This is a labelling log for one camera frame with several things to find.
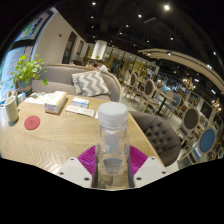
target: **ceiling light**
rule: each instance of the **ceiling light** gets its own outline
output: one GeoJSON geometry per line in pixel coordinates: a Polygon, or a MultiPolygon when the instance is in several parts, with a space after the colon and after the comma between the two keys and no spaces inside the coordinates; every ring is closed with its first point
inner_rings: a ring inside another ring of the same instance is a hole
{"type": "Polygon", "coordinates": [[[165,5],[164,8],[165,8],[166,10],[169,10],[169,9],[170,9],[169,5],[165,5]]]}

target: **cup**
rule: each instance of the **cup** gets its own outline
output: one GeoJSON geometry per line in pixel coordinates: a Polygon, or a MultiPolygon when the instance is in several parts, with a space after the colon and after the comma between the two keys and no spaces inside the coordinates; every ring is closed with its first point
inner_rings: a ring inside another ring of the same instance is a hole
{"type": "Polygon", "coordinates": [[[16,105],[16,97],[10,96],[5,102],[5,109],[11,123],[14,123],[18,120],[19,114],[16,105]]]}

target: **red coaster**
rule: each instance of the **red coaster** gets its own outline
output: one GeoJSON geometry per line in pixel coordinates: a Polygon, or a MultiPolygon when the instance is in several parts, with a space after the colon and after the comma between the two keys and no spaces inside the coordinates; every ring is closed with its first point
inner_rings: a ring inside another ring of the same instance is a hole
{"type": "Polygon", "coordinates": [[[24,122],[24,126],[27,130],[33,130],[37,128],[39,125],[40,125],[40,118],[37,116],[30,116],[24,122]]]}

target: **booth seat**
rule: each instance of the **booth seat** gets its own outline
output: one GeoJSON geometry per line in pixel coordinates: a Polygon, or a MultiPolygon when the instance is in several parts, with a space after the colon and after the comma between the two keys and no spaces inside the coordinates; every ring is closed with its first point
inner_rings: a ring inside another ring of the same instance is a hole
{"type": "MultiPolygon", "coordinates": [[[[43,68],[47,72],[43,73],[40,78],[48,79],[48,85],[43,85],[40,80],[33,80],[33,91],[47,93],[65,91],[68,95],[75,96],[77,96],[77,94],[73,85],[72,74],[93,71],[91,68],[65,64],[46,64],[43,68]]],[[[108,72],[101,72],[101,75],[110,91],[110,95],[98,95],[94,96],[94,98],[118,102],[121,94],[121,85],[117,78],[108,72]]]]}

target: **plant pot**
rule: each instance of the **plant pot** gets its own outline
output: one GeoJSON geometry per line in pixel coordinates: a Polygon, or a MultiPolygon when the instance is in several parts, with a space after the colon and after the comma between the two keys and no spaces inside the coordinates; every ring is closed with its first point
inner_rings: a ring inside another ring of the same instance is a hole
{"type": "Polygon", "coordinates": [[[19,93],[24,92],[26,96],[32,92],[32,79],[29,79],[28,83],[25,81],[18,81],[19,93]]]}

